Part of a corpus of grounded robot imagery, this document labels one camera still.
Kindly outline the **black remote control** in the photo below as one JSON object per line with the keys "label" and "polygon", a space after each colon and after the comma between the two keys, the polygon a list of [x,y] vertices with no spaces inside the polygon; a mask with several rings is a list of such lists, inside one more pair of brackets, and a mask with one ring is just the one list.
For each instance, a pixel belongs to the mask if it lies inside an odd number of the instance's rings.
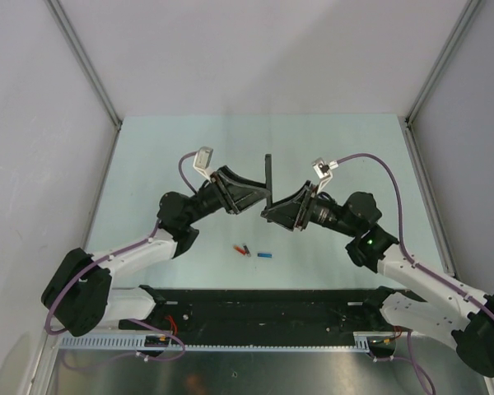
{"label": "black remote control", "polygon": [[266,154],[264,157],[264,173],[265,187],[268,190],[265,208],[269,209],[273,204],[273,161],[271,154]]}

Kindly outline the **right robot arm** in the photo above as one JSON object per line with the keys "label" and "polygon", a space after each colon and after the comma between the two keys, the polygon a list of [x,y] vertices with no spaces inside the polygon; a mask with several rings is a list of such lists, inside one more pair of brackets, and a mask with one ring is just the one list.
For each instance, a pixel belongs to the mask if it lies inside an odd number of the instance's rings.
{"label": "right robot arm", "polygon": [[351,237],[346,251],[358,267],[396,281],[421,297],[415,301],[379,288],[363,309],[365,324],[413,329],[453,349],[475,372],[494,377],[494,293],[437,272],[409,254],[400,240],[380,227],[382,214],[372,194],[352,193],[338,205],[305,183],[295,194],[266,207],[262,216],[288,230],[310,223]]}

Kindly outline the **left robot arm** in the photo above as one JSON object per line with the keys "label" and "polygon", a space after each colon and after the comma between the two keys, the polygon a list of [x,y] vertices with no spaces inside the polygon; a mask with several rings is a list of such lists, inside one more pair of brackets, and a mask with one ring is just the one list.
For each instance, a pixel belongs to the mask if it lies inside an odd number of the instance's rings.
{"label": "left robot arm", "polygon": [[165,308],[149,287],[116,289],[114,282],[186,253],[199,235],[193,224],[203,218],[221,209],[238,215],[271,196],[267,183],[245,179],[222,166],[192,196],[165,193],[156,223],[143,239],[101,253],[81,248],[69,251],[41,296],[48,310],[46,332],[57,335],[51,327],[53,319],[74,337],[101,323],[121,320],[138,320],[150,329],[160,327]]}

